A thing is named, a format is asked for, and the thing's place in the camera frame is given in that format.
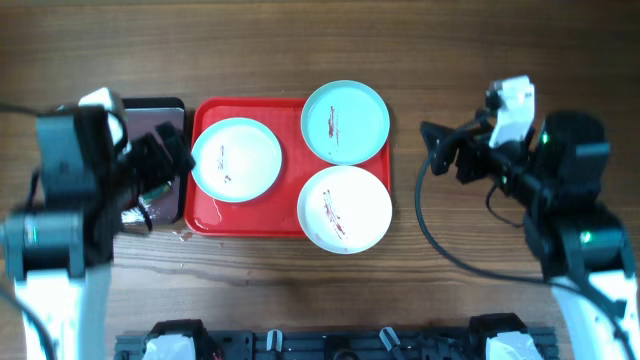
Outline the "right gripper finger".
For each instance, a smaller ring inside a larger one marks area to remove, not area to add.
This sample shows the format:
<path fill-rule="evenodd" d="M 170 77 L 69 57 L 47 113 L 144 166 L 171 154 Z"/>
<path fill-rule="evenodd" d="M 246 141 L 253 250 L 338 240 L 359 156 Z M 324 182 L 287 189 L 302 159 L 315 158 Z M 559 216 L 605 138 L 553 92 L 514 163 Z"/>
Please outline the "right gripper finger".
<path fill-rule="evenodd" d="M 456 157 L 457 147 L 456 141 L 450 138 L 435 140 L 430 150 L 431 169 L 435 176 L 448 172 Z"/>
<path fill-rule="evenodd" d="M 426 145 L 458 144 L 479 131 L 480 127 L 477 124 L 468 124 L 459 128 L 451 128 L 436 123 L 422 122 L 420 126 L 420 133 Z"/>

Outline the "green yellow sponge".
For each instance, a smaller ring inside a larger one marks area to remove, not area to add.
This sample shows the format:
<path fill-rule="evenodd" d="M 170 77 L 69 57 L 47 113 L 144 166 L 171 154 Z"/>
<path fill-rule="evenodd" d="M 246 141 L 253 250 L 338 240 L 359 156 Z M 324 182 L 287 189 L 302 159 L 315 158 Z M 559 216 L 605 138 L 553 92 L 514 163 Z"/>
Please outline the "green yellow sponge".
<path fill-rule="evenodd" d="M 172 183 L 166 182 L 148 192 L 143 193 L 139 196 L 139 201 L 143 203 L 145 206 L 150 205 L 155 200 L 160 199 L 172 191 Z"/>

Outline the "light blue plate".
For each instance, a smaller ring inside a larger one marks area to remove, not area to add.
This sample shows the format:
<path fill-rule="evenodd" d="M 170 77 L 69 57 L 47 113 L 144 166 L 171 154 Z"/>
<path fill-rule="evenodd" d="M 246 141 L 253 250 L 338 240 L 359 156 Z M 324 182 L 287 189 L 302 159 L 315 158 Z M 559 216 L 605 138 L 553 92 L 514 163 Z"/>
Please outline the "light blue plate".
<path fill-rule="evenodd" d="M 192 147 L 192 177 L 210 197 L 227 203 L 253 200 L 277 180 L 283 152 L 275 134 L 257 120 L 233 117 L 207 127 Z"/>
<path fill-rule="evenodd" d="M 381 96 L 353 80 L 332 81 L 316 89 L 300 117 L 309 149 L 334 165 L 356 165 L 374 157 L 386 143 L 390 127 Z"/>

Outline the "light blue plate top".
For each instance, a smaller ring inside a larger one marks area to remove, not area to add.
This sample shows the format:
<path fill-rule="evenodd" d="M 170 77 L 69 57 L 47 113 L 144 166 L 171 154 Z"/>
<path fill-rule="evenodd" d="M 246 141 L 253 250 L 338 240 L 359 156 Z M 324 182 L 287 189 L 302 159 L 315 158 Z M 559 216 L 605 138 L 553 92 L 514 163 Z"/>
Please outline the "light blue plate top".
<path fill-rule="evenodd" d="M 300 117 L 309 149 L 334 165 L 356 165 L 374 157 L 386 143 L 390 127 L 381 96 L 353 80 L 332 81 L 316 89 Z"/>

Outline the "white plate with red stains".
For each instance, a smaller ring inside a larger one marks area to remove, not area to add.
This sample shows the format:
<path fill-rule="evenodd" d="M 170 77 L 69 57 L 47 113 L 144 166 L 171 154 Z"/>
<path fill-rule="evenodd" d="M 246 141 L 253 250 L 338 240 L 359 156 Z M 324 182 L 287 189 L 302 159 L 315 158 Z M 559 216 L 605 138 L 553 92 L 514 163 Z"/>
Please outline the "white plate with red stains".
<path fill-rule="evenodd" d="M 393 215 L 390 191 L 356 166 L 331 166 L 302 187 L 297 216 L 303 233 L 319 248 L 351 255 L 376 245 Z"/>

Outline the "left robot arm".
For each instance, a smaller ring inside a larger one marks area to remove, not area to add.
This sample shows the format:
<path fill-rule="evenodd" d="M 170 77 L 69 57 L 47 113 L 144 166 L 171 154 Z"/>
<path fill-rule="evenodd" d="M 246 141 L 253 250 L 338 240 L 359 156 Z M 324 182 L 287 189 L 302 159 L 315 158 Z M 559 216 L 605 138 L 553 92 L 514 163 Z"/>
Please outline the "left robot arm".
<path fill-rule="evenodd" d="M 29 194 L 1 224 L 6 273 L 14 290 L 1 297 L 25 323 L 31 359 L 101 359 L 106 301 L 122 232 L 122 212 L 194 166 L 172 123 L 129 139 L 112 138 L 121 112 L 68 107 L 36 118 L 41 165 Z"/>

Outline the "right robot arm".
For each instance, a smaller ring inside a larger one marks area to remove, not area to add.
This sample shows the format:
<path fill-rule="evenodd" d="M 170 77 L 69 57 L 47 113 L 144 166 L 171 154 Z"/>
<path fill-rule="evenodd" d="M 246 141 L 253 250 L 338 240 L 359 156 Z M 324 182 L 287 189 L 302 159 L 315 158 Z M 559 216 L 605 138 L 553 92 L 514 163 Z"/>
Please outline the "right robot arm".
<path fill-rule="evenodd" d="M 451 166 L 462 184 L 489 178 L 493 189 L 525 210 L 519 228 L 539 261 L 542 276 L 529 284 L 552 290 L 578 359 L 636 359 L 639 356 L 638 283 L 631 241 L 622 221 L 598 199 L 611 147 L 601 122 L 578 111 L 549 114 L 539 133 L 531 127 L 500 145 L 490 142 L 498 127 L 480 110 L 468 124 L 450 128 L 424 122 L 428 150 L 415 188 L 416 217 L 427 241 L 457 267 L 490 279 L 516 276 L 484 270 L 445 250 L 422 212 L 428 172 Z"/>

